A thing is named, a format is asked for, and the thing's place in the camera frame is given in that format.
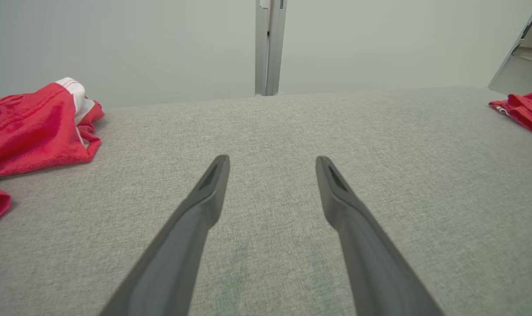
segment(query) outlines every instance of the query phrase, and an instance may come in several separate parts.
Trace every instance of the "white wall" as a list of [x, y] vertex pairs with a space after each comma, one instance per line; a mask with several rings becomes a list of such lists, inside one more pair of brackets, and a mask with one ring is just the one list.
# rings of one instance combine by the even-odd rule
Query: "white wall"
[[488, 86], [532, 0], [289, 0], [280, 93]]
[[254, 95], [253, 0], [0, 0], [0, 97], [70, 76], [103, 108]]

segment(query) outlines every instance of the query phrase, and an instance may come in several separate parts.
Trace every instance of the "gray upholstered surface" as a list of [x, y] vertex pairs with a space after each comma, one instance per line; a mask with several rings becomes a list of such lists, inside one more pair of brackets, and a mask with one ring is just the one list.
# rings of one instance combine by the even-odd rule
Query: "gray upholstered surface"
[[218, 154], [192, 315], [352, 315], [330, 156], [447, 315], [532, 315], [532, 134], [472, 88], [112, 109], [90, 164], [0, 180], [0, 315], [95, 315]]

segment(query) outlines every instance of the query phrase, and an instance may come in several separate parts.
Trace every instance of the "red fabric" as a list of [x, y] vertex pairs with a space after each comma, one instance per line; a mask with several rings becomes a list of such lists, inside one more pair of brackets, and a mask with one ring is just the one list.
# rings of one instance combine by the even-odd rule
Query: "red fabric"
[[532, 131], [532, 92], [525, 96], [510, 94], [508, 100], [493, 101], [489, 106], [507, 114], [521, 126]]
[[[71, 84], [79, 83], [52, 83], [35, 93], [0, 99], [0, 176], [92, 160], [100, 145], [92, 122], [104, 113], [94, 101], [75, 124], [76, 99], [64, 87]], [[79, 134], [88, 141], [86, 148]], [[0, 216], [10, 204], [11, 197], [0, 190]]]

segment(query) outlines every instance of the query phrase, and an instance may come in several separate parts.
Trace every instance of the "gray table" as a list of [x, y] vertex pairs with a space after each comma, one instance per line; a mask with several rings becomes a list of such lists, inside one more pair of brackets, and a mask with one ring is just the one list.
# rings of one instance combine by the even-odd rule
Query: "gray table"
[[218, 154], [192, 315], [352, 315], [330, 156], [447, 315], [532, 315], [532, 134], [473, 88], [112, 108], [94, 160], [0, 179], [0, 315], [96, 315]]

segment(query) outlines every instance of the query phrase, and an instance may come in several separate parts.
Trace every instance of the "metal frame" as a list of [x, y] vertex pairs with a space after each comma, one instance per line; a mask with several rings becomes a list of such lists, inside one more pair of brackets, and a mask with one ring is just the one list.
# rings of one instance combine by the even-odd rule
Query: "metal frame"
[[268, 48], [268, 79], [266, 80], [267, 96], [278, 94], [278, 86], [280, 86], [280, 68], [282, 66], [282, 46], [284, 46], [287, 6], [288, 0], [272, 0], [270, 47]]
[[256, 0], [255, 95], [278, 94], [287, 6], [288, 0], [270, 0], [268, 10]]
[[255, 79], [254, 94], [266, 95], [266, 65], [268, 64], [268, 24], [270, 14], [267, 7], [256, 0], [256, 51], [255, 51]]
[[511, 50], [508, 52], [508, 54], [506, 55], [506, 58], [504, 59], [504, 61], [502, 62], [502, 64], [500, 65], [500, 68], [498, 68], [498, 70], [496, 71], [496, 74], [494, 74], [494, 77], [492, 78], [492, 80], [490, 81], [489, 83], [489, 88], [492, 86], [492, 84], [498, 79], [498, 76], [500, 75], [500, 72], [502, 71], [502, 69], [504, 68], [504, 66], [506, 66], [506, 63], [508, 62], [508, 59], [510, 58], [510, 56], [513, 54], [514, 50], [517, 48], [517, 46], [519, 45], [519, 41], [521, 40], [521, 36], [523, 35], [523, 33], [525, 32], [525, 30], [527, 30], [527, 27], [532, 24], [532, 14], [531, 14], [531, 18], [529, 18], [529, 20], [527, 21], [527, 23], [523, 26], [523, 28], [521, 29], [521, 32], [520, 34], [518, 35], [518, 38], [515, 40]]

